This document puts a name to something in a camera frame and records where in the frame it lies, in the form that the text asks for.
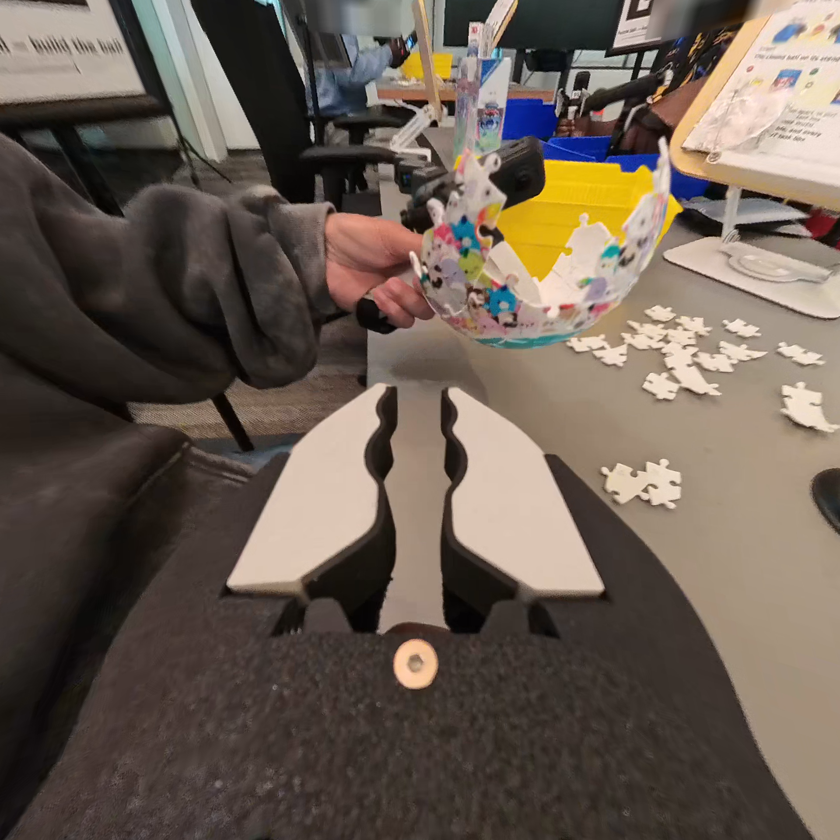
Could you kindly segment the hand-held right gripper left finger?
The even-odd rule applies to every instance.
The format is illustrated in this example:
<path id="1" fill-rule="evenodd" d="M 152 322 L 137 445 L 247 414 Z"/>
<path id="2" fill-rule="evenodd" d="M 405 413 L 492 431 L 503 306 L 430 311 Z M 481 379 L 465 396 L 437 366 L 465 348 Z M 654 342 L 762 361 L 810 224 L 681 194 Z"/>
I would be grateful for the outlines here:
<path id="1" fill-rule="evenodd" d="M 397 390 L 378 384 L 291 450 L 227 578 L 241 595 L 366 601 L 388 582 L 396 549 L 385 479 Z"/>

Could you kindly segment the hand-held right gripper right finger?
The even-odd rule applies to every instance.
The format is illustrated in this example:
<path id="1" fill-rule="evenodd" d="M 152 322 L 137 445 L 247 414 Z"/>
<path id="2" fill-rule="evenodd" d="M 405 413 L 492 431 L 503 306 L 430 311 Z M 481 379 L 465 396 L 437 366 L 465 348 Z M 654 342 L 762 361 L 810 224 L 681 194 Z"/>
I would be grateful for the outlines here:
<path id="1" fill-rule="evenodd" d="M 605 585 L 540 446 L 458 387 L 442 393 L 441 569 L 463 601 L 596 599 Z"/>

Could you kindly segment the partly built colourful puzzle ball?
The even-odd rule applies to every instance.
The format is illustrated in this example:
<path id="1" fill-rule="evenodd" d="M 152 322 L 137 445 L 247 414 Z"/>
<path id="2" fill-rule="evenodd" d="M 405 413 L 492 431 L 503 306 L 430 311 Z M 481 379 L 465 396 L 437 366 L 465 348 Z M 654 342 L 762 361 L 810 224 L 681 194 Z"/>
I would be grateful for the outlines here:
<path id="1" fill-rule="evenodd" d="M 560 257 L 536 280 L 504 239 L 498 219 L 505 195 L 490 184 L 470 151 L 463 192 L 446 204 L 427 202 L 432 226 L 423 233 L 413 271 L 430 307 L 447 325 L 485 345 L 525 350 L 577 337 L 624 301 L 648 267 L 641 248 L 618 248 L 594 228 L 572 257 Z M 671 195 L 669 144 L 658 141 L 657 171 Z"/>

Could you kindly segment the person's left forearm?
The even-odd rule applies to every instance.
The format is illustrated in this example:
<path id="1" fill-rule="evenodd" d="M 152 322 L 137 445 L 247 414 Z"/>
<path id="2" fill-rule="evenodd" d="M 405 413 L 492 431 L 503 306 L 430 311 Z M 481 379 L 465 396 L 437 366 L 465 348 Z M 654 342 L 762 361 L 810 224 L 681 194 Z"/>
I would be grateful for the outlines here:
<path id="1" fill-rule="evenodd" d="M 12 364 L 84 401 L 196 403 L 239 380 L 277 389 L 318 362 L 338 311 L 328 203 L 269 186 L 222 198 L 143 189 L 103 213 L 2 137 L 1 341 Z"/>

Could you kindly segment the group of white puzzle pieces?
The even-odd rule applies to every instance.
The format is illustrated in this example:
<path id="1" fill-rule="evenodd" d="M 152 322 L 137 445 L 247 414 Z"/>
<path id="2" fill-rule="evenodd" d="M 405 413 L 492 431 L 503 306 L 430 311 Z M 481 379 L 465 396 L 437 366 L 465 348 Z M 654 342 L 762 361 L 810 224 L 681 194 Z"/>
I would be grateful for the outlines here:
<path id="1" fill-rule="evenodd" d="M 712 327 L 703 318 L 678 316 L 671 308 L 659 305 L 645 310 L 647 322 L 626 322 L 629 332 L 621 341 L 610 344 L 602 334 L 575 337 L 568 346 L 578 354 L 589 354 L 602 364 L 623 368 L 630 350 L 659 354 L 660 369 L 647 373 L 642 390 L 658 402 L 673 402 L 681 392 L 697 397 L 720 397 L 719 384 L 707 374 L 732 374 L 738 366 L 769 355 L 747 343 L 762 337 L 760 328 L 741 318 L 723 320 L 721 328 L 729 340 L 720 340 L 714 352 L 702 350 L 698 340 L 707 338 Z M 681 498 L 682 475 L 672 469 L 667 459 L 647 462 L 641 469 L 617 463 L 601 467 L 603 490 L 617 505 L 639 499 L 652 507 L 676 508 Z"/>

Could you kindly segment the black round puzzle stand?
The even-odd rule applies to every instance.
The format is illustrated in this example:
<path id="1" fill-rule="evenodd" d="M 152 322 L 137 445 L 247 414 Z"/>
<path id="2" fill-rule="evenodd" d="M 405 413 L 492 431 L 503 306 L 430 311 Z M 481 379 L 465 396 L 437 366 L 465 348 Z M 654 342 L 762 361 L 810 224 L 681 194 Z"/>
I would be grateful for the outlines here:
<path id="1" fill-rule="evenodd" d="M 813 477 L 811 483 L 811 495 L 815 507 L 836 533 L 840 531 L 839 479 L 840 468 L 833 467 L 820 471 Z"/>

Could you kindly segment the person's left hand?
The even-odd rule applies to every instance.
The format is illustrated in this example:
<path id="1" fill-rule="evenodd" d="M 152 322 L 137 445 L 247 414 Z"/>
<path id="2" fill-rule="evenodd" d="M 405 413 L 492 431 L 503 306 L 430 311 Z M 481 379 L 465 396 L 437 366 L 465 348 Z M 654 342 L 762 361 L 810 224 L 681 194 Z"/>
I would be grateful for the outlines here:
<path id="1" fill-rule="evenodd" d="M 397 329 L 434 318 L 420 286 L 406 284 L 411 254 L 419 254 L 423 237 L 382 217 L 331 213 L 324 228 L 325 278 L 332 301 L 354 313 L 370 297 Z"/>

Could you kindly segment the blue plastic bin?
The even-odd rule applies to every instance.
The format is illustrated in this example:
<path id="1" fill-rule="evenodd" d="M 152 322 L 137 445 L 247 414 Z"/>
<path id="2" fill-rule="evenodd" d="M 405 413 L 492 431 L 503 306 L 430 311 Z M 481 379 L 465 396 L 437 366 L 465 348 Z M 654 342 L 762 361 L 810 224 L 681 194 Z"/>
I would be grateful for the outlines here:
<path id="1" fill-rule="evenodd" d="M 587 164 L 615 164 L 622 172 L 634 173 L 656 167 L 657 154 L 610 154 L 609 136 L 584 136 L 554 139 L 550 133 L 557 123 L 554 105 L 539 99 L 516 98 L 508 101 L 502 139 L 520 140 L 535 137 L 542 141 L 546 161 Z"/>

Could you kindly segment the yellow plastic bin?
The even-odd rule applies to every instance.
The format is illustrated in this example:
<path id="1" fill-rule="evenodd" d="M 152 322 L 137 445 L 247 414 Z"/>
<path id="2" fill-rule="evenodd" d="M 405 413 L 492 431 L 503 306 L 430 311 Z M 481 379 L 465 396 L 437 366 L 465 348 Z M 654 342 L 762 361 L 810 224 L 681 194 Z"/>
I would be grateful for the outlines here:
<path id="1" fill-rule="evenodd" d="M 625 172 L 619 164 L 538 161 L 536 172 L 509 163 L 490 177 L 506 195 L 498 226 L 530 276 L 545 279 L 560 257 L 572 257 L 594 228 L 619 249 L 653 254 L 682 207 L 666 190 L 657 163 Z"/>

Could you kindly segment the black office chair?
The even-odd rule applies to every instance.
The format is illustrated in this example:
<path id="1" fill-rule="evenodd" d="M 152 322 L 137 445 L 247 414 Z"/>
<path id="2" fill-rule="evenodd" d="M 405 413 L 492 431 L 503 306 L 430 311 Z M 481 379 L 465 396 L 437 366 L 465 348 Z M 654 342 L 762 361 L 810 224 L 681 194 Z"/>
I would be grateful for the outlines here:
<path id="1" fill-rule="evenodd" d="M 365 137 L 375 129 L 400 130 L 413 118 L 406 107 L 376 105 L 363 112 L 322 120 L 321 129 L 345 130 L 349 144 L 315 144 L 299 154 L 299 161 L 311 174 L 322 178 L 324 201 L 341 212 L 347 195 L 367 190 L 364 171 L 368 165 L 393 165 L 400 157 L 389 147 L 366 144 Z"/>

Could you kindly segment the framed wall sign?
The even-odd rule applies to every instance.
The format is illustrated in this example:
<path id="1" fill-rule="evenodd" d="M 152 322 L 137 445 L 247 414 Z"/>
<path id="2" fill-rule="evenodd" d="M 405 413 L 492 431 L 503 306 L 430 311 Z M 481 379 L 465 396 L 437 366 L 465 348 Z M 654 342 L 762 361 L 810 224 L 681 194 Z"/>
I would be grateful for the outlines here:
<path id="1" fill-rule="evenodd" d="M 171 112 L 132 2 L 1 2 L 2 130 Z"/>

